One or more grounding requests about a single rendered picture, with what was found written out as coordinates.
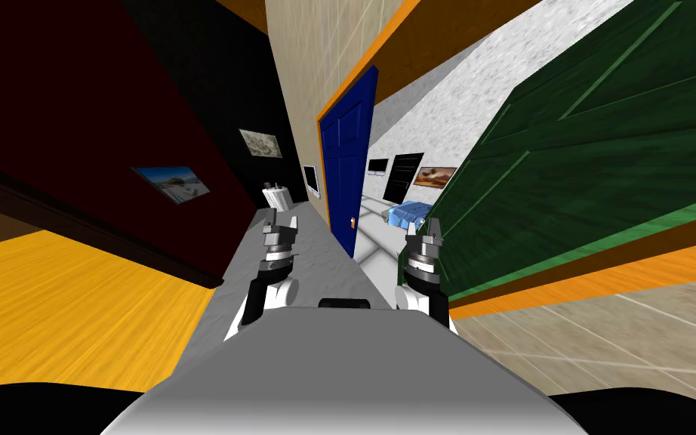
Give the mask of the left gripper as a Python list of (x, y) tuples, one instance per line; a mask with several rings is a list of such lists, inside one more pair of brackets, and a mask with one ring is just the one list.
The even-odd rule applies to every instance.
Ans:
[(263, 226), (265, 260), (277, 261), (292, 256), (292, 247), (297, 236), (297, 217), (292, 217), (289, 227), (276, 225), (277, 209), (269, 208)]

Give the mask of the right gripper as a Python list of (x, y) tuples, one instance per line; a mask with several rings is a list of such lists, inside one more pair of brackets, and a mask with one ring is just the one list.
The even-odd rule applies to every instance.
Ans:
[(409, 222), (405, 240), (408, 265), (425, 273), (436, 273), (435, 265), (443, 244), (439, 219), (436, 217), (428, 219), (428, 236), (417, 235), (417, 223)]

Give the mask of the blue bed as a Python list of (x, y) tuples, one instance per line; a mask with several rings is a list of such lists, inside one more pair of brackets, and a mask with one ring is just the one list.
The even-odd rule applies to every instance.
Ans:
[(407, 230), (409, 224), (413, 224), (418, 230), (432, 209), (431, 205), (422, 202), (406, 201), (381, 213), (384, 221), (393, 227)]

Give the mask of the black door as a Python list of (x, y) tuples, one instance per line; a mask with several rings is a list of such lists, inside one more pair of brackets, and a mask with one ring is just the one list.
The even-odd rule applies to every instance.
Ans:
[(423, 153), (408, 153), (395, 156), (389, 179), (383, 193), (383, 200), (394, 204), (402, 204), (412, 184)]

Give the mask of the blue door leaf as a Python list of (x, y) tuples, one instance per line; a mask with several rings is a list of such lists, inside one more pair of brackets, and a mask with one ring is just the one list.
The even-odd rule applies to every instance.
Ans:
[(349, 257), (356, 246), (377, 77), (377, 68), (370, 67), (319, 123), (331, 234)]

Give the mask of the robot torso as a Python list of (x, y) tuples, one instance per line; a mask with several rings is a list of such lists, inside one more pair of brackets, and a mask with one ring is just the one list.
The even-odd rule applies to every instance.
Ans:
[(280, 307), (198, 349), (101, 435), (587, 435), (413, 310)]

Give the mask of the green door leaf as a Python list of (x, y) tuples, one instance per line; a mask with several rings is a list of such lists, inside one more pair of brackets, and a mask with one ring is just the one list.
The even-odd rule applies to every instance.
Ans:
[(540, 0), (476, 64), (507, 84), (430, 212), (451, 304), (696, 223), (696, 0)]

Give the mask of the brown desert wall picture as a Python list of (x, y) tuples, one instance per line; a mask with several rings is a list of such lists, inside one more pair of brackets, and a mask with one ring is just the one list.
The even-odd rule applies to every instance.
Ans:
[(414, 185), (444, 189), (456, 172), (455, 167), (420, 167)]

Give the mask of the grey sketch wall picture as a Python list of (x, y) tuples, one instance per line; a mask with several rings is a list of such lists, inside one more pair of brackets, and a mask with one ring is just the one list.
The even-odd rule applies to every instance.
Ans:
[(282, 158), (282, 153), (275, 135), (254, 131), (239, 130), (250, 154), (270, 158)]

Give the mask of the blue landscape wall picture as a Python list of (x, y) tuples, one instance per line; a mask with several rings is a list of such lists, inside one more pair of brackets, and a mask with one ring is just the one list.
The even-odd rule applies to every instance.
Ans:
[(211, 192), (187, 166), (131, 167), (131, 170), (174, 204), (183, 204)]

